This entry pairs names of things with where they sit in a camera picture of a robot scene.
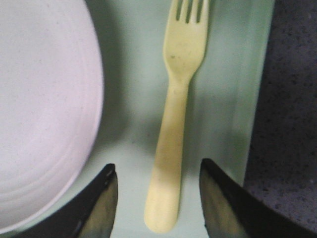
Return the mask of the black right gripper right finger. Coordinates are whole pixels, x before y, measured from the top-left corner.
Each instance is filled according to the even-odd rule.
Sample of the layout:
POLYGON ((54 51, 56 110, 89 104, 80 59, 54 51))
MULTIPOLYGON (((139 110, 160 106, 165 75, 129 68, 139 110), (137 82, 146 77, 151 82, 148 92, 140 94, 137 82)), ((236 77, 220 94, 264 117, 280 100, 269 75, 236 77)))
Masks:
POLYGON ((211 238, 315 238, 251 196, 213 160, 202 159, 200 197, 211 238))

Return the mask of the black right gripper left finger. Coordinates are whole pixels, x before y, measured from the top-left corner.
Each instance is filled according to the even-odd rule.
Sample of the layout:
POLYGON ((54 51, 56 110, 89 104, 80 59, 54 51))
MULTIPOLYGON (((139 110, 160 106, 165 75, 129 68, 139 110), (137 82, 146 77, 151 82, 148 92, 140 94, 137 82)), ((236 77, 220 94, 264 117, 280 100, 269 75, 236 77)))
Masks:
POLYGON ((72 200, 22 233, 23 238, 108 238, 118 200, 114 164, 107 164, 72 200))

